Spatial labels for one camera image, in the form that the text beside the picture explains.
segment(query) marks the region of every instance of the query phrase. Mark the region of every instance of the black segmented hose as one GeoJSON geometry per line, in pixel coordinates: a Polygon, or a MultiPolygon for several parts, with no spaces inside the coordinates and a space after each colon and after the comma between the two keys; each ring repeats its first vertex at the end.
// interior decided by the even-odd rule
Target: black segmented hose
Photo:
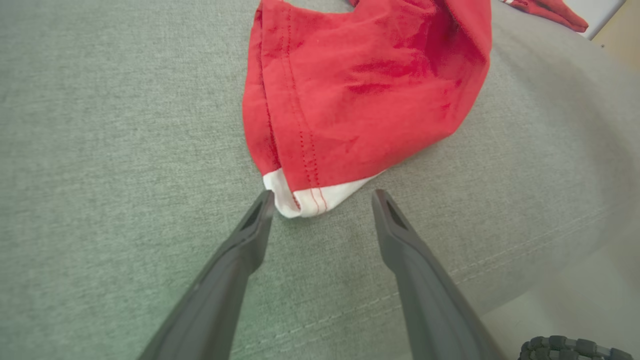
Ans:
{"type": "Polygon", "coordinates": [[[518,360],[634,360],[628,352],[608,349],[593,341],[564,336],[538,336],[522,344],[518,360]]]}

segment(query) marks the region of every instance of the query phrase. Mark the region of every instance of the red fabric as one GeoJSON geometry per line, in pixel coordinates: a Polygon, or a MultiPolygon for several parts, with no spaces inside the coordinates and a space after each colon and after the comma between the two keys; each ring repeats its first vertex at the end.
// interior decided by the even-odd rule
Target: red fabric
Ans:
{"type": "Polygon", "coordinates": [[[319,13],[262,0],[255,13],[246,141],[292,192],[376,175],[451,135],[489,69],[488,0],[352,2],[319,13]]]}
{"type": "Polygon", "coordinates": [[[589,24],[569,9],[562,0],[513,0],[509,5],[523,12],[555,21],[578,33],[587,31],[589,27],[589,24]]]}

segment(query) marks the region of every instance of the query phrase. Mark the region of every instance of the folded red cloth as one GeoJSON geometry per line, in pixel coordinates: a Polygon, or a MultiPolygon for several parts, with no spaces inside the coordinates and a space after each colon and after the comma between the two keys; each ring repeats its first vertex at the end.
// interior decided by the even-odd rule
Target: folded red cloth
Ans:
{"type": "Polygon", "coordinates": [[[278,210],[328,211],[454,133],[482,87],[490,49],[488,0],[361,0],[351,13],[262,0],[243,118],[278,210]]]}
{"type": "Polygon", "coordinates": [[[500,0],[525,13],[545,17],[579,33],[587,31],[589,24],[562,0],[500,0]]]}

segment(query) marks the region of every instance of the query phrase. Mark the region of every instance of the gray fabric surface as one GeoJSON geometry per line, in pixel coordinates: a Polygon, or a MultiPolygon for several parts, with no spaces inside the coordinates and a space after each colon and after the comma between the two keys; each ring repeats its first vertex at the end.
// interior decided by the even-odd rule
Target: gray fabric surface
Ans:
{"type": "MultiPolygon", "coordinates": [[[[261,191],[241,119],[257,3],[0,3],[0,359],[134,359],[261,191]]],[[[407,353],[375,188],[480,313],[636,230],[638,77],[492,6],[491,71],[455,135],[326,215],[275,218],[233,359],[407,353]]]]}

